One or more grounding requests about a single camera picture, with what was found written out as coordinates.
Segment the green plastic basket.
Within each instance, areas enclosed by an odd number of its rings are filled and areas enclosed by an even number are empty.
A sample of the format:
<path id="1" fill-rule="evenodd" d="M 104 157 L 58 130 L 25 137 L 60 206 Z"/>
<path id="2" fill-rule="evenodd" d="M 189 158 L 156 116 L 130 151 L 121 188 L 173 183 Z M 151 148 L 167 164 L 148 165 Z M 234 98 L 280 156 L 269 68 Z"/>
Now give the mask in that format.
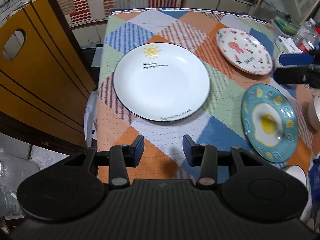
<path id="1" fill-rule="evenodd" d="M 298 28 L 294 26 L 292 23 L 288 22 L 287 20 L 276 16 L 274 19 L 271 20 L 272 24 L 276 26 L 282 33 L 294 36 L 298 32 Z"/>

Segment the white plate with sun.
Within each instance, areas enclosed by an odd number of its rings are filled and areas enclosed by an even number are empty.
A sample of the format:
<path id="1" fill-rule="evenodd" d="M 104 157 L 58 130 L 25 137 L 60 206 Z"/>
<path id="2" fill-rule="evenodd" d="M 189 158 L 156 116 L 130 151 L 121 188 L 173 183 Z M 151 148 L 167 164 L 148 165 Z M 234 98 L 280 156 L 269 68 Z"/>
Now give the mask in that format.
<path id="1" fill-rule="evenodd" d="M 172 122 L 198 111 L 210 93 L 204 63 L 191 51 L 170 43 L 150 43 L 125 54 L 113 74 L 119 101 L 151 121 Z"/>

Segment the white bowl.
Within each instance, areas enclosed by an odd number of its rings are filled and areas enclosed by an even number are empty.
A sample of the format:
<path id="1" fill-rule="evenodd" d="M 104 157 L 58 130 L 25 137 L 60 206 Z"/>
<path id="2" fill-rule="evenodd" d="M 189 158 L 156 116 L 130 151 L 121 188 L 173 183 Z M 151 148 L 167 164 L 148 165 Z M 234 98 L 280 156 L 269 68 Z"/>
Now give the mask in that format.
<path id="1" fill-rule="evenodd" d="M 300 166 L 292 165 L 292 166 L 286 167 L 284 171 L 287 174 L 299 180 L 304 186 L 306 186 L 306 175 Z"/>
<path id="2" fill-rule="evenodd" d="M 317 131 L 320 131 L 320 97 L 315 96 L 308 105 L 309 124 Z"/>

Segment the blue fried egg plate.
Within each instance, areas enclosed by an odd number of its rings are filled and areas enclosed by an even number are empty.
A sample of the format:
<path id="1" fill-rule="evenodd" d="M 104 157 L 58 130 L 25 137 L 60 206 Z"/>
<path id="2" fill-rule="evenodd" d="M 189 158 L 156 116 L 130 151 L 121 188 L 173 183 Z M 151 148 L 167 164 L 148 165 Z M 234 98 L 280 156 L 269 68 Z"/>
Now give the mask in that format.
<path id="1" fill-rule="evenodd" d="M 241 102 L 244 134 L 255 151 L 272 163 L 283 163 L 295 152 L 298 122 L 286 96 L 267 84 L 247 89 Z"/>

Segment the white tissue pack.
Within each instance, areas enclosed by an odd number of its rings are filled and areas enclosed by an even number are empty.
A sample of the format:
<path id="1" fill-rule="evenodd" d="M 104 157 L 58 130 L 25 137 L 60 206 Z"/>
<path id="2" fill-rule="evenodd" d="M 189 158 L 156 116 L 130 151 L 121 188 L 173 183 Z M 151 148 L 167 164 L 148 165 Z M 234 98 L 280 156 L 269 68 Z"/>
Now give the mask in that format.
<path id="1" fill-rule="evenodd" d="M 292 38 L 285 38 L 278 36 L 276 39 L 276 46 L 285 54 L 301 54 L 302 51 L 295 45 Z"/>

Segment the water bottle red cap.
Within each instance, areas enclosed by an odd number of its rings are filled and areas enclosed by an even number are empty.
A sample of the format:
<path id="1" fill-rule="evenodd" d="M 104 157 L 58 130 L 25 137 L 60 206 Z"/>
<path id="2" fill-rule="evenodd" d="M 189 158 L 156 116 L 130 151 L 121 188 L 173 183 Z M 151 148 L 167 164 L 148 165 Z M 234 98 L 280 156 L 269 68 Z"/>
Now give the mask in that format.
<path id="1" fill-rule="evenodd" d="M 302 52 L 314 50 L 319 42 L 319 33 L 316 30 L 316 22 L 309 18 L 298 29 L 293 37 L 296 47 Z"/>

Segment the patchwork tablecloth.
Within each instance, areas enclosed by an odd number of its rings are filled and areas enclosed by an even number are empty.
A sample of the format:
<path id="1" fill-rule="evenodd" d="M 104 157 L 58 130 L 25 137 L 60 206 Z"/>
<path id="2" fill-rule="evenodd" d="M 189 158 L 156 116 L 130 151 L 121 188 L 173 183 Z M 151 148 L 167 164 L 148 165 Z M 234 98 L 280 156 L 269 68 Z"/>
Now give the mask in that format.
<path id="1" fill-rule="evenodd" d="M 235 68 L 221 53 L 216 36 L 223 28 L 240 30 L 264 48 L 251 75 Z M 270 26 L 248 15 L 225 12 L 148 8 L 112 12 L 108 18 L 100 69 L 97 112 L 98 151 L 130 144 L 138 135 L 145 150 L 131 179 L 197 180 L 182 138 L 227 151 L 239 146 L 252 151 L 242 130 L 241 103 L 245 91 L 270 85 L 289 101 L 298 128 L 295 152 L 279 168 L 299 166 L 308 173 L 319 157 L 319 132 L 306 109 L 313 93 L 306 85 L 285 87 L 273 78 L 275 47 Z"/>

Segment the yellow wooden cabinet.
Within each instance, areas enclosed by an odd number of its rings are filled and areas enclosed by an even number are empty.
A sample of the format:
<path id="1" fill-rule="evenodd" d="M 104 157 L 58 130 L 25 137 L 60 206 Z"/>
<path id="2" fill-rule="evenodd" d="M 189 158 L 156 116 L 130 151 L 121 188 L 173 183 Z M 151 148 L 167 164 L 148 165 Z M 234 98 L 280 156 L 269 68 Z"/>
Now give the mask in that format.
<path id="1" fill-rule="evenodd" d="M 12 60 L 1 57 L 1 132 L 52 151 L 86 147 L 84 114 L 96 88 L 88 62 L 56 0 L 36 0 L 1 26 L 1 45 L 21 32 Z"/>

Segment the white lovely bear plate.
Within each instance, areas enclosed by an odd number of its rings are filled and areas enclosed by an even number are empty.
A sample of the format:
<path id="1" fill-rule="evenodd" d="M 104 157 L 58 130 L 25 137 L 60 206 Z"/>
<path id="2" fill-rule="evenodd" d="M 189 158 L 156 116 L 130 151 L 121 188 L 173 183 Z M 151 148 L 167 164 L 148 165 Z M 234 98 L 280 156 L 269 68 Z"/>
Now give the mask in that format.
<path id="1" fill-rule="evenodd" d="M 271 55 L 251 34 L 235 28 L 222 28 L 216 33 L 216 41 L 222 55 L 239 70 L 253 75 L 271 72 Z"/>

